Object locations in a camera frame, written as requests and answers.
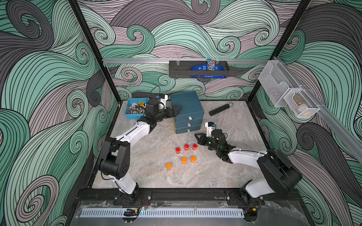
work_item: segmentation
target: black aluminum frame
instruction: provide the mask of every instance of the black aluminum frame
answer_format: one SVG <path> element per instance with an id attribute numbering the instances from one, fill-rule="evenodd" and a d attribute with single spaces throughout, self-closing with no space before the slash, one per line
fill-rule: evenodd
<path id="1" fill-rule="evenodd" d="M 112 77 L 108 71 L 108 69 L 105 67 L 102 61 L 102 56 L 96 46 L 96 43 L 93 39 L 93 36 L 90 32 L 90 29 L 85 21 L 85 18 L 81 12 L 81 9 L 79 7 L 79 4 L 77 0 L 68 0 L 70 6 L 72 7 L 72 10 L 79 22 L 80 27 L 82 28 L 82 31 L 84 32 L 84 35 L 90 45 L 91 50 L 93 51 L 96 60 L 103 72 L 103 75 L 105 76 L 112 93 L 114 94 L 118 106 L 115 112 L 115 115 L 112 119 L 111 126 L 107 132 L 106 136 L 109 136 L 113 130 L 115 121 L 118 117 L 119 111 L 121 109 L 122 99 L 119 97 L 117 89 L 112 82 Z M 272 56 L 270 59 L 272 59 L 274 56 L 278 56 L 283 49 L 284 45 L 288 41 L 290 35 L 293 33 L 295 27 L 297 26 L 300 18 L 302 17 L 304 11 L 306 10 L 310 0 L 301 0 L 298 8 L 296 9 L 296 12 L 294 13 L 293 17 L 290 20 L 290 23 L 288 24 L 288 27 L 286 31 L 283 33 L 280 41 L 278 42 Z M 259 122 L 257 121 L 257 118 L 253 112 L 253 109 L 250 105 L 251 101 L 255 97 L 258 89 L 260 88 L 259 81 L 254 86 L 252 92 L 249 94 L 247 99 L 241 99 L 241 100 L 232 100 L 232 101 L 246 101 L 248 108 L 250 110 L 251 115 L 253 116 L 253 119 L 255 121 L 255 124 L 259 130 L 259 133 L 263 139 L 263 142 L 267 148 L 270 148 L 269 143 L 267 142 L 267 139 L 264 136 L 264 133 L 262 132 L 262 129 L 259 125 Z M 92 184 L 95 179 L 95 176 L 97 174 L 97 170 L 94 167 L 92 171 L 92 175 L 88 181 L 87 188 L 80 189 L 77 197 L 73 203 L 72 207 L 72 214 L 69 216 L 66 225 L 70 225 L 70 222 L 74 216 L 74 213 L 76 211 L 76 208 L 78 206 L 78 203 L 80 201 L 89 201 L 89 200 L 113 200 L 116 196 L 118 190 L 114 188 L 110 189 L 92 189 Z M 165 202 L 165 201 L 227 201 L 226 194 L 227 191 L 237 191 L 238 188 L 140 188 L 140 191 L 143 190 L 151 190 L 152 191 L 152 202 Z M 312 217 L 310 216 L 306 205 L 303 202 L 302 197 L 300 196 L 299 192 L 295 189 L 293 192 L 290 192 L 287 196 L 278 195 L 278 194 L 269 194 L 264 196 L 264 201 L 277 201 L 277 200 L 296 200 L 300 203 L 300 206 L 302 207 L 302 210 L 304 211 L 304 214 L 311 226 L 314 226 L 314 221 Z"/>

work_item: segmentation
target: marble floor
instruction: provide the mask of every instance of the marble floor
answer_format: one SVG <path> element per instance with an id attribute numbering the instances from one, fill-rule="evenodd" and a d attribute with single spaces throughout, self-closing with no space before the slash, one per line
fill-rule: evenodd
<path id="1" fill-rule="evenodd" d="M 173 119 L 164 119 L 155 129 L 141 138 L 132 148 L 129 173 L 140 188 L 235 188 L 248 180 L 262 177 L 260 169 L 244 164 L 230 164 L 221 161 L 215 151 L 206 146 L 198 146 L 196 151 L 190 147 L 197 143 L 195 133 L 206 133 L 205 122 L 212 121 L 218 129 L 228 134 L 228 144 L 244 150 L 263 151 L 266 147 L 255 125 L 245 101 L 233 101 L 233 107 L 210 116 L 209 111 L 226 104 L 228 101 L 201 101 L 204 117 L 199 131 L 176 134 Z M 122 104 L 111 137 L 121 135 L 130 129 L 134 120 L 128 120 L 124 114 L 126 103 Z M 196 163 L 191 163 L 191 156 Z M 182 164 L 187 157 L 187 164 Z M 167 170 L 170 162 L 172 169 Z M 112 180 L 103 180 L 98 171 L 92 188 L 116 188 Z"/>

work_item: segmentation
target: wave pattern wall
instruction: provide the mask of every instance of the wave pattern wall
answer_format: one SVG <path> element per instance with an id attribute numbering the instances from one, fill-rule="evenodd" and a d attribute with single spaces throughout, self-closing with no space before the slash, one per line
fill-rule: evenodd
<path id="1" fill-rule="evenodd" d="M 3 1 L 0 40 L 1 225 L 65 225 L 115 97 L 67 0 Z"/>
<path id="2" fill-rule="evenodd" d="M 288 24 L 298 4 L 285 0 L 80 1 L 103 57 L 146 58 L 269 59 L 285 31 L 280 25 Z M 195 90 L 200 99 L 247 99 L 260 66 L 234 66 L 231 78 L 197 80 L 168 79 L 166 65 L 108 65 L 118 67 L 113 80 L 123 99 L 147 96 L 156 86 L 166 94 Z"/>
<path id="3" fill-rule="evenodd" d="M 312 1 L 280 54 L 362 142 L 362 2 Z M 323 120 L 275 108 L 261 88 L 252 107 L 271 147 L 303 173 L 297 185 L 316 225 L 362 225 L 362 165 Z"/>

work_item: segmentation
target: snack bag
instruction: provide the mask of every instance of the snack bag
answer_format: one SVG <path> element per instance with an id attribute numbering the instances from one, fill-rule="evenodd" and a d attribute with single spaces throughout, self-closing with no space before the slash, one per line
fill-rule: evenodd
<path id="1" fill-rule="evenodd" d="M 215 70 L 215 61 L 211 59 L 207 59 L 207 70 L 214 71 Z"/>

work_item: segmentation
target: aluminum rail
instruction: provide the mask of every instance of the aluminum rail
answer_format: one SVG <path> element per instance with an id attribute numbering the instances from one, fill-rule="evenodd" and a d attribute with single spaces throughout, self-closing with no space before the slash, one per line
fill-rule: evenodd
<path id="1" fill-rule="evenodd" d="M 169 61 L 207 60 L 202 58 L 103 58 L 104 64 L 168 64 Z M 213 59 L 226 60 L 228 64 L 267 64 L 269 59 Z"/>

